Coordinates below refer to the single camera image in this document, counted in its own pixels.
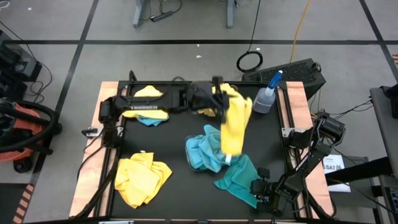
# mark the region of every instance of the white paper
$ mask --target white paper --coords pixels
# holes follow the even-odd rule
[[[325,174],[344,168],[344,162],[341,155],[329,155],[323,158],[323,171]],[[336,184],[328,186],[328,188],[330,192],[351,192],[350,187],[345,184]]]

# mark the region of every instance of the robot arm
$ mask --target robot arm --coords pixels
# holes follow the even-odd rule
[[[186,84],[183,90],[171,91],[170,88],[161,96],[112,96],[102,101],[99,108],[99,121],[104,125],[103,143],[106,147],[117,147],[119,144],[116,121],[123,112],[129,110],[163,110],[168,113],[179,113],[185,110],[197,111],[211,108],[216,119],[226,122],[226,111],[229,108],[229,97],[221,91],[222,77],[213,77],[210,82]]]
[[[308,153],[303,157],[299,164],[288,173],[280,177],[278,182],[267,182],[264,176],[264,168],[259,168],[259,175],[262,179],[257,179],[251,183],[251,193],[256,198],[262,200],[257,204],[257,209],[269,212],[275,216],[281,216],[287,202],[294,202],[303,190],[306,190],[305,178],[314,168],[328,156],[333,146],[341,143],[345,134],[344,124],[329,117],[328,113],[318,113],[314,127],[303,133],[291,131],[286,138],[289,147],[305,149]],[[323,142],[323,138],[328,138],[332,144]],[[311,193],[308,192],[308,203],[320,218],[330,218],[317,204]]]

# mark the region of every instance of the black table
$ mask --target black table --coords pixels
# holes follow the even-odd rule
[[[136,85],[130,92],[133,95],[145,85]],[[164,92],[166,85],[155,85]],[[238,85],[243,97],[255,98],[260,85]],[[171,90],[183,88],[172,85]],[[282,148],[280,116],[277,103],[269,114],[253,113],[250,117],[244,138],[243,152],[255,167],[267,167],[272,171],[271,181],[278,181],[285,172],[285,153]],[[124,146],[121,157],[128,158],[139,151],[154,152],[154,160],[166,163],[173,174],[162,186],[156,197],[148,204],[132,209],[113,191],[111,216],[114,218],[161,218],[190,220],[260,220],[271,219],[268,213],[259,213],[247,203],[231,195],[226,190],[217,189],[214,181],[224,176],[228,167],[215,174],[210,171],[192,171],[185,154],[185,139],[189,135],[204,134],[205,124],[220,128],[213,118],[184,112],[170,114],[170,119],[158,127],[147,127],[136,119],[126,119]],[[295,207],[288,203],[287,211]],[[294,218],[287,213],[282,218]]]

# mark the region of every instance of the blue spray nozzle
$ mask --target blue spray nozzle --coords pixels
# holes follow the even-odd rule
[[[268,88],[274,89],[278,85],[280,79],[282,78],[282,73],[283,73],[282,70],[279,70],[278,73],[276,73],[276,75],[272,78],[271,82],[269,82]]]

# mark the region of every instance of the metal bracket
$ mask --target metal bracket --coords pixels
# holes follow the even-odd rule
[[[284,138],[287,138],[290,134],[290,132],[295,131],[298,133],[303,133],[304,131],[306,131],[305,128],[282,128],[282,136]]]
[[[102,133],[103,129],[104,129],[103,126],[101,126],[101,127],[88,127],[87,129],[82,130],[81,132],[87,138],[91,139],[91,138],[98,137]],[[117,127],[117,129],[118,129],[118,136],[119,136],[120,133],[123,131],[123,127]]]

